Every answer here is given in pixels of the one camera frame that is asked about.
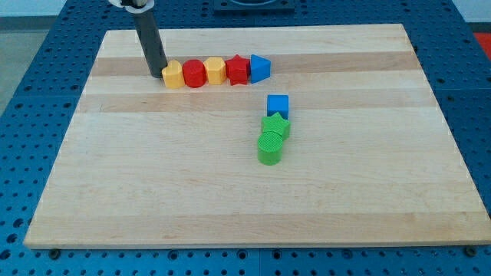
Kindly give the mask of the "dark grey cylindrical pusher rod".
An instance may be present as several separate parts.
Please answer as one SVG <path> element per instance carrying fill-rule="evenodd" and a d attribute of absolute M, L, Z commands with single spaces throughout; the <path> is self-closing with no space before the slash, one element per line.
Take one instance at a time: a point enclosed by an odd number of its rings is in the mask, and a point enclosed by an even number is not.
<path fill-rule="evenodd" d="M 153 9 L 133 14 L 133 20 L 150 74 L 162 78 L 162 69 L 168 62 Z"/>

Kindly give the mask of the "white arm end flange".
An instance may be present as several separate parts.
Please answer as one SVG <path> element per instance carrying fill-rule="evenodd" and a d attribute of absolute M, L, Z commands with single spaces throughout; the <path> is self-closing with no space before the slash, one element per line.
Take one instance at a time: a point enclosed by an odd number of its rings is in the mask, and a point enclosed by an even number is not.
<path fill-rule="evenodd" d="M 108 0 L 113 6 L 124 8 L 129 13 L 144 13 L 154 8 L 154 0 Z"/>

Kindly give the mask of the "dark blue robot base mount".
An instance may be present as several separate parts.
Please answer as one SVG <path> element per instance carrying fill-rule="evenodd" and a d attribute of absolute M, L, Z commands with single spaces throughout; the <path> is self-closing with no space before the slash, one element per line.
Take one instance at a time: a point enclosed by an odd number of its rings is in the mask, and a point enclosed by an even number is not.
<path fill-rule="evenodd" d="M 229 12 L 293 12 L 294 0 L 212 0 L 215 14 Z"/>

